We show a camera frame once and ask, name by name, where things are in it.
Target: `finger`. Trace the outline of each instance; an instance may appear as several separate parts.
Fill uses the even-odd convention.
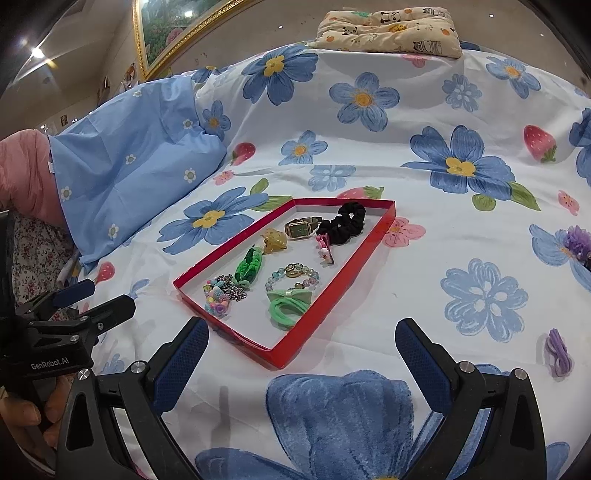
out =
[[[41,414],[37,407],[27,400],[5,397],[0,400],[0,416],[7,425],[30,427],[38,425]]]
[[[43,438],[52,448],[57,448],[57,439],[60,435],[61,419],[43,432]]]
[[[51,395],[49,395],[49,398],[47,399],[45,404],[45,415],[47,416],[47,420],[52,423],[57,422],[64,413],[66,401],[72,387],[71,378],[73,378],[71,375],[57,377],[56,389],[51,393]]]

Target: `wall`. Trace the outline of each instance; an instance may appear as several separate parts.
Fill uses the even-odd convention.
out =
[[[106,76],[111,84],[109,98],[113,98],[119,88],[119,83],[129,66],[135,62],[136,71],[139,71],[137,55],[135,52],[134,24],[131,10],[131,0],[125,0],[129,4],[127,13],[119,23],[115,36],[109,46],[109,50],[103,61],[101,76],[98,83]]]
[[[48,133],[50,135],[57,135],[62,130],[64,130],[68,125],[71,125],[73,120],[76,118],[80,120],[88,115],[89,112],[96,108],[96,94],[90,95],[79,102],[73,103],[72,105],[60,110],[59,112],[55,113],[51,117],[47,118],[45,121],[37,125],[39,130]],[[67,115],[68,117],[68,124],[62,126],[60,117],[62,115]]]
[[[264,0],[226,21],[186,50],[173,73],[207,65],[222,67],[256,53],[311,40],[326,12],[358,8],[366,12],[421,4],[409,0]],[[581,69],[552,32],[517,0],[437,0],[447,8],[462,40],[487,46],[552,72],[584,88]]]

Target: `bed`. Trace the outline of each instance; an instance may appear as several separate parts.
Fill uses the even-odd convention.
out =
[[[457,361],[528,372],[548,479],[559,478],[591,431],[591,272],[579,261],[591,249],[581,230],[591,222],[584,93],[477,50],[451,60],[295,44],[185,75],[200,126],[228,154],[80,277],[97,284],[81,311],[122,293],[137,305],[94,348],[95,373],[123,371],[172,340],[193,315],[173,280],[282,197],[393,199],[397,220],[382,244],[285,369],[212,335],[166,425],[208,479],[399,478],[440,420],[395,347],[397,322],[412,317]],[[574,365],[563,377],[545,348],[553,328]]]

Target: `human hand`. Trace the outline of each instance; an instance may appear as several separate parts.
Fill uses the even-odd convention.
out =
[[[53,423],[44,433],[43,438],[50,447],[57,447],[60,434],[61,417],[66,408],[66,401],[72,387],[73,375],[57,377],[56,388],[51,393],[44,407],[47,420]],[[0,400],[0,417],[12,433],[15,441],[26,451],[42,457],[42,452],[35,446],[24,427],[39,425],[41,414],[38,408],[28,400],[5,396]]]

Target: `blue flower print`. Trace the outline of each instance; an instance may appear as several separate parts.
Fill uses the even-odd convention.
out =
[[[328,148],[328,143],[316,140],[316,134],[312,130],[306,130],[296,142],[288,140],[281,147],[281,155],[285,158],[279,165],[314,163],[314,155],[322,153]]]
[[[576,233],[573,227],[569,228],[568,232],[558,230],[552,235],[537,225],[530,225],[530,233],[531,247],[534,249],[536,257],[551,267],[559,267],[568,262],[575,280],[585,290],[591,292],[591,272],[577,260],[576,250],[573,248],[573,244],[576,243],[569,241],[571,236]]]
[[[445,80],[441,89],[447,94],[445,101],[453,109],[462,108],[467,112],[478,110],[476,99],[482,96],[482,92],[475,84],[468,82],[465,75],[454,73],[451,80]]]
[[[577,173],[579,177],[587,180],[587,185],[591,187],[591,108],[583,110],[583,119],[581,123],[573,123],[570,129],[569,142],[574,147],[583,147],[577,155]]]
[[[267,388],[267,412],[295,469],[245,450],[220,447],[195,458],[206,480],[402,478],[435,433],[441,415],[432,413],[413,441],[414,409],[407,383],[371,370],[344,377],[276,377]],[[485,427],[486,418],[473,429],[448,478],[467,469]],[[546,452],[548,473],[557,475],[569,446],[553,443]]]
[[[248,215],[239,215],[249,208],[261,206],[269,196],[255,193],[241,196],[245,187],[238,187],[222,193],[213,202],[201,200],[183,211],[187,219],[175,220],[160,229],[157,242],[166,242],[178,238],[163,251],[177,255],[197,245],[205,239],[208,244],[221,245],[249,226],[254,219]]]
[[[523,331],[524,322],[515,312],[527,303],[528,295],[513,277],[502,277],[490,262],[473,258],[468,271],[451,268],[441,280],[445,293],[455,298],[445,307],[445,317],[457,323],[462,335],[476,335],[484,327],[497,342],[508,342]]]
[[[480,51],[480,46],[476,45],[475,43],[469,42],[469,41],[461,41],[460,42],[460,47],[462,48],[462,50],[477,50]]]
[[[248,64],[242,71],[243,75],[250,75],[242,96],[256,103],[267,89],[273,105],[289,102],[294,96],[294,82],[309,82],[316,70],[318,55],[302,53],[305,49],[303,45],[276,48]]]
[[[220,75],[220,73],[225,72],[227,69],[228,67],[218,69],[212,66],[207,66],[202,69],[195,70],[193,75],[191,75],[191,79],[195,83],[205,83],[207,79],[211,76],[211,74]]]
[[[410,148],[424,162],[412,161],[403,167],[431,171],[431,186],[449,193],[474,192],[498,200],[511,198],[509,181],[515,181],[511,168],[499,157],[483,157],[484,142],[474,130],[458,125],[450,142],[451,149],[433,127],[410,139]]]
[[[125,364],[123,363],[123,360],[119,359],[119,354],[116,353],[113,355],[110,362],[104,364],[103,368],[100,370],[99,375],[120,374],[124,370]]]
[[[501,372],[499,368],[491,364],[478,364],[477,369],[481,374],[493,374],[493,375],[509,375],[510,372]],[[470,431],[470,435],[464,444],[464,448],[460,452],[452,471],[449,472],[447,478],[455,479],[460,475],[463,475],[470,466],[474,451],[480,443],[480,438],[486,430],[486,424],[488,422],[488,416],[491,410],[489,408],[483,408],[478,412],[474,426]],[[423,424],[423,428],[419,432],[415,443],[421,441],[427,443],[433,435],[435,435],[439,424],[443,420],[443,414],[432,411],[427,420]],[[566,463],[569,458],[570,445],[566,442],[554,442],[546,446],[546,480],[557,480],[560,469]]]
[[[223,114],[223,105],[220,100],[216,100],[213,103],[211,110],[207,108],[203,110],[203,120],[205,120],[203,125],[205,131],[210,135],[217,135],[223,142],[224,132],[230,130],[232,123]]]
[[[125,242],[123,242],[121,245],[123,245],[124,247],[128,247],[131,245],[131,241],[135,238],[135,236],[140,233],[143,229],[148,228],[150,225],[152,225],[152,220],[148,220],[148,222],[140,227],[140,229],[135,232],[132,236],[130,236]]]
[[[312,178],[308,180],[308,185],[314,192],[327,189],[329,192],[335,192],[347,185],[346,177],[355,173],[353,165],[316,165],[310,173]]]
[[[509,80],[513,90],[521,98],[526,99],[530,95],[530,88],[538,92],[542,89],[538,79],[525,71],[525,65],[519,60],[487,57],[493,63],[487,63],[486,69],[499,80]]]
[[[375,73],[365,72],[355,79],[355,86],[335,83],[329,90],[330,98],[343,106],[337,113],[342,124],[355,123],[359,118],[365,128],[381,132],[388,125],[386,108],[393,108],[400,101],[400,94],[392,87],[379,86]]]
[[[587,95],[587,93],[584,90],[581,90],[579,87],[575,87],[574,92],[580,97],[589,98],[589,95]]]
[[[141,288],[144,288],[148,283],[150,283],[150,280],[148,278],[143,278],[142,280],[138,280],[137,282],[135,282],[131,289],[129,290],[128,296],[130,296],[132,299],[137,300],[138,299],[138,290]]]

